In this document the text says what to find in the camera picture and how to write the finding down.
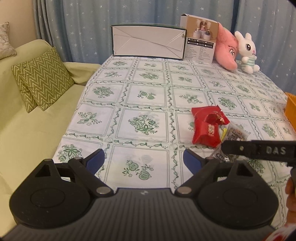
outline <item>tablecloth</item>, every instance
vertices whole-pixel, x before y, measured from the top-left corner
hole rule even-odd
[[[171,188],[192,174],[183,163],[190,148],[207,157],[212,149],[193,145],[192,107],[219,105],[251,139],[296,140],[284,115],[286,95],[262,72],[230,72],[217,63],[161,58],[110,57],[88,81],[53,157],[67,162],[98,148],[105,163],[96,173],[112,189]],[[273,226],[285,223],[284,163],[248,160],[279,199]]]

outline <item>human hand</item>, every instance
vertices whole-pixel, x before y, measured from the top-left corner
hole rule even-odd
[[[292,178],[289,178],[285,192],[289,195],[286,203],[288,208],[287,223],[296,223],[296,197]]]

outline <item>curtain fold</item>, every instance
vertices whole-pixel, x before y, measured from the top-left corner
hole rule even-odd
[[[187,13],[216,20],[230,29],[233,1],[34,0],[34,9],[38,37],[52,43],[63,61],[101,64],[112,54],[113,24],[179,26],[181,14]]]
[[[283,91],[296,94],[295,7],[287,0],[240,0],[236,30],[252,35],[256,64]]]

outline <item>sofa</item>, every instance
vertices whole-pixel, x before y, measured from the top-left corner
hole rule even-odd
[[[16,49],[17,55],[0,60],[0,237],[13,226],[9,198],[45,158],[52,158],[74,114],[84,85],[99,64],[65,62],[72,85],[52,106],[27,113],[11,67],[35,58],[51,46],[34,40]]]

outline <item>product box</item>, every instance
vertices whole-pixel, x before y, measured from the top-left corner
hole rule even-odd
[[[111,26],[114,56],[183,59],[186,29],[159,24]]]
[[[219,23],[207,18],[183,14],[180,27],[187,30],[184,59],[212,63]]]

